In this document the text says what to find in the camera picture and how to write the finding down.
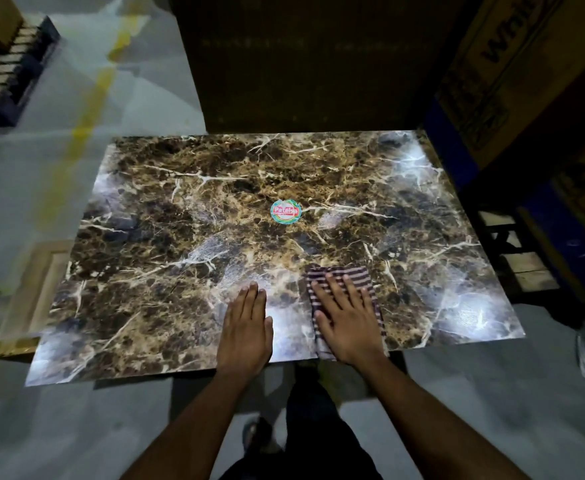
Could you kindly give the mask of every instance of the person's left hand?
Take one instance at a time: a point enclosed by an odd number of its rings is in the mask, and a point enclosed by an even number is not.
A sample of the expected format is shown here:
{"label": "person's left hand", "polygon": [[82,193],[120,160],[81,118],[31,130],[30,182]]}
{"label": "person's left hand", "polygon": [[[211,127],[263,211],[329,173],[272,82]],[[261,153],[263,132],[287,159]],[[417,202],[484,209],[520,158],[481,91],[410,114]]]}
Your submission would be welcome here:
{"label": "person's left hand", "polygon": [[265,290],[242,288],[228,304],[217,349],[217,373],[249,381],[272,355],[272,317],[265,317]]}

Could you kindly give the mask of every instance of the round sticker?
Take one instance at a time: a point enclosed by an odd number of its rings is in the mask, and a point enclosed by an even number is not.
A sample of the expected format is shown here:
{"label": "round sticker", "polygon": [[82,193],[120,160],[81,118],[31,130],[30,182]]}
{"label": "round sticker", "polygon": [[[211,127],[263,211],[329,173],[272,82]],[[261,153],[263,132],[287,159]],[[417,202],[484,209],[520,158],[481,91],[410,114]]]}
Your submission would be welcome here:
{"label": "round sticker", "polygon": [[302,217],[302,206],[292,199],[278,200],[270,207],[270,215],[275,222],[292,224]]}

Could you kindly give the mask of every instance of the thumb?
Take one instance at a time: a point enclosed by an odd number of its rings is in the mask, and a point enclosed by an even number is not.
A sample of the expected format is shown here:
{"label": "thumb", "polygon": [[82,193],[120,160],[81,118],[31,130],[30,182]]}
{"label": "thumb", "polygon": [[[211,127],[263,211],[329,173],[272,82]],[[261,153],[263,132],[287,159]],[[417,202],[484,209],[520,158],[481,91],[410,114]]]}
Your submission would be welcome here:
{"label": "thumb", "polygon": [[264,320],[264,331],[265,331],[265,348],[268,350],[269,355],[272,355],[272,317],[266,317]]}
{"label": "thumb", "polygon": [[329,318],[324,312],[317,310],[315,312],[315,320],[317,320],[317,325],[320,327],[321,335],[323,335],[324,339],[330,345],[335,338],[335,331],[330,324]]}

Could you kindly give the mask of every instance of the person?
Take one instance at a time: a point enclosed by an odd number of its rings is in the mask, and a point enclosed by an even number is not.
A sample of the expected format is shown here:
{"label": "person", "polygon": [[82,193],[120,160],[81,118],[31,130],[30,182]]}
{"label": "person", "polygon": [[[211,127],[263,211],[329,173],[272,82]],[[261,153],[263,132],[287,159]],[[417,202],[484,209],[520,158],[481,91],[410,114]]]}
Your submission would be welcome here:
{"label": "person", "polygon": [[[312,283],[330,316],[316,313],[321,333],[337,359],[350,364],[368,382],[422,476],[527,479],[511,460],[385,356],[368,291],[357,290],[345,277],[347,292],[343,292],[333,276],[326,277],[333,296]],[[209,478],[242,392],[272,354],[272,318],[265,316],[265,302],[266,293],[256,283],[241,289],[224,317],[214,378],[122,480]],[[312,375],[299,373],[290,392],[285,450],[267,454],[249,448],[223,480],[381,478]]]}

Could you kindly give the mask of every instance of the person's left arm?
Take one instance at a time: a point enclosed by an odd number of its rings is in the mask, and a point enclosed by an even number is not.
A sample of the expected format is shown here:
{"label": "person's left arm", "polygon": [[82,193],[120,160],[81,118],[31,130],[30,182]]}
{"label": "person's left arm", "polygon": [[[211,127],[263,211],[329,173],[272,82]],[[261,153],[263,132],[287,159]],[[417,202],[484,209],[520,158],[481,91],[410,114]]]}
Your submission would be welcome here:
{"label": "person's left arm", "polygon": [[121,480],[206,480],[239,399],[272,355],[272,318],[265,290],[242,289],[228,306],[217,350],[217,372]]}

